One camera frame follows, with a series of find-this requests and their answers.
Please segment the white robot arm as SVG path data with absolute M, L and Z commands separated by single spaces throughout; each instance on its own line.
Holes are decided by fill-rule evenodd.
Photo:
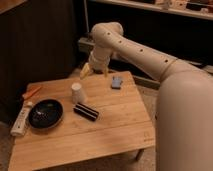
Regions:
M 156 171 L 213 171 L 213 76 L 123 36 L 118 22 L 98 23 L 80 76 L 108 71 L 116 52 L 160 82 L 156 101 Z

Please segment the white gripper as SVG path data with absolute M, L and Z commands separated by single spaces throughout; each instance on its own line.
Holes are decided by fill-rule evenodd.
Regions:
M 87 77 L 88 75 L 93 73 L 93 70 L 99 70 L 99 71 L 103 71 L 104 70 L 104 76 L 107 77 L 108 76 L 108 65 L 110 62 L 110 58 L 109 57 L 105 57 L 105 58 L 98 58 L 96 57 L 93 53 L 90 53 L 89 56 L 89 63 L 86 63 L 81 72 L 80 72 L 80 78 L 83 79 L 85 77 Z

